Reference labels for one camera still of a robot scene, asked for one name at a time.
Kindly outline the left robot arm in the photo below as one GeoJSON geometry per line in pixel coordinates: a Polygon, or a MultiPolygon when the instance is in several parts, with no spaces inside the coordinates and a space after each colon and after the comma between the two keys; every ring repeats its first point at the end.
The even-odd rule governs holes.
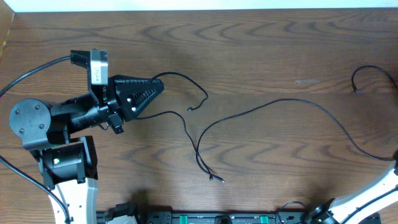
{"type": "Polygon", "coordinates": [[[99,126],[123,133],[164,90],[158,78],[123,75],[88,80],[88,93],[62,103],[18,102],[9,116],[13,132],[39,166],[57,223],[96,223],[98,158],[92,136],[71,134],[99,126]]]}

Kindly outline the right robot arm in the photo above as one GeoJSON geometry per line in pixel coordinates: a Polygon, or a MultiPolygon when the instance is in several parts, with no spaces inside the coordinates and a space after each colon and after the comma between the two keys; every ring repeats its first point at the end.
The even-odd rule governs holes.
{"type": "Polygon", "coordinates": [[[310,211],[304,223],[359,223],[397,202],[397,153],[380,176],[352,194],[333,198],[310,211]]]}

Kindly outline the clear tape piece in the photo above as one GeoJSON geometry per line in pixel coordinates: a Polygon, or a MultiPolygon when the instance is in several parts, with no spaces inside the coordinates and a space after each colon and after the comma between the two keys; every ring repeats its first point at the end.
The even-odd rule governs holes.
{"type": "Polygon", "coordinates": [[[314,85],[319,83],[320,81],[316,78],[309,78],[309,79],[300,79],[295,80],[295,83],[298,85],[314,85]]]}

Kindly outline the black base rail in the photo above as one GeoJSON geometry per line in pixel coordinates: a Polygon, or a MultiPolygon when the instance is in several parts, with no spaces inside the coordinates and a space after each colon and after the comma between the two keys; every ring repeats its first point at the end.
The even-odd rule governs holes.
{"type": "Polygon", "coordinates": [[[141,224],[275,224],[304,223],[302,202],[293,201],[272,212],[187,212],[171,208],[140,208],[132,203],[117,204],[96,213],[98,223],[141,224]]]}

